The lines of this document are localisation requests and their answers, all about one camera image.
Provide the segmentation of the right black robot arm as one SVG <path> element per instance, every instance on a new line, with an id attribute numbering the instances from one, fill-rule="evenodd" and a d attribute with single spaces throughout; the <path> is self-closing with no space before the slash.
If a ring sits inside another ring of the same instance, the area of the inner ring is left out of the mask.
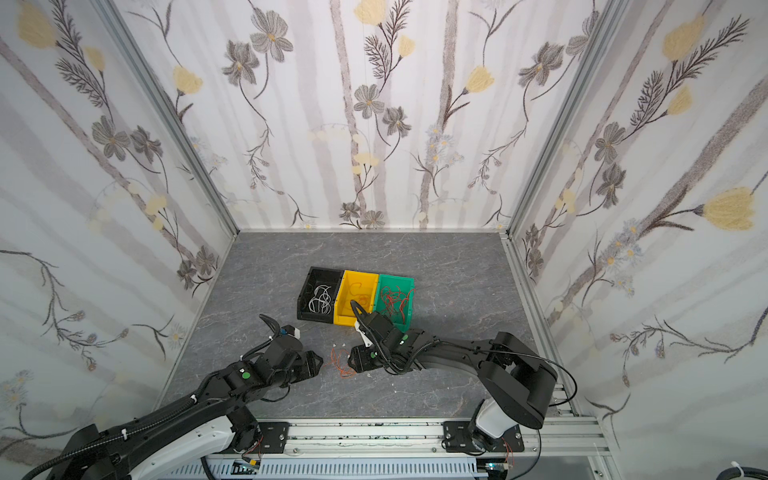
<path id="1" fill-rule="evenodd" d="M 378 312 L 352 300 L 355 329 L 363 343 L 354 347 L 348 366 L 357 373 L 383 369 L 402 376 L 426 369 L 464 372 L 478 379 L 489 397 L 466 423 L 444 424 L 442 447 L 448 453 L 479 456 L 506 449 L 507 435 L 519 426 L 540 431 L 553 394 L 559 366 L 541 357 L 516 336 L 500 332 L 490 340 L 440 338 L 421 329 L 401 331 Z"/>

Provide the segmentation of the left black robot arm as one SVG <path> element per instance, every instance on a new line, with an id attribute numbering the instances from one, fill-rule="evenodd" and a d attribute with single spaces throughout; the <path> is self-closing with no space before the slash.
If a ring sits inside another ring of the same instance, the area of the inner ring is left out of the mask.
<path id="1" fill-rule="evenodd" d="M 323 359 L 303 347 L 298 330 L 262 315 L 268 340 L 207 374 L 192 392 L 121 425 L 77 431 L 62 453 L 26 478 L 157 479 L 192 460 L 262 448 L 264 428 L 249 406 L 269 391 L 288 391 L 320 373 Z"/>

